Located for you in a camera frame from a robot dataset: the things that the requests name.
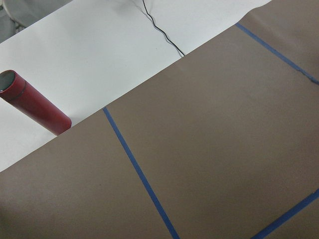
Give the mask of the brown paper table cover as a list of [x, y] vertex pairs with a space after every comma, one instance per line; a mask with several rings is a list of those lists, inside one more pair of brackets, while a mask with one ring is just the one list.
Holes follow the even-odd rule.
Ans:
[[319, 3], [273, 0], [0, 174], [3, 239], [316, 239]]

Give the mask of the red cylindrical bottle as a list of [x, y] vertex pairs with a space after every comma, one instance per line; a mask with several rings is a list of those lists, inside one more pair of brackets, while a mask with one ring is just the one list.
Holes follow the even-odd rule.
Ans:
[[72, 126], [65, 113], [14, 70], [1, 72], [0, 97], [54, 135]]

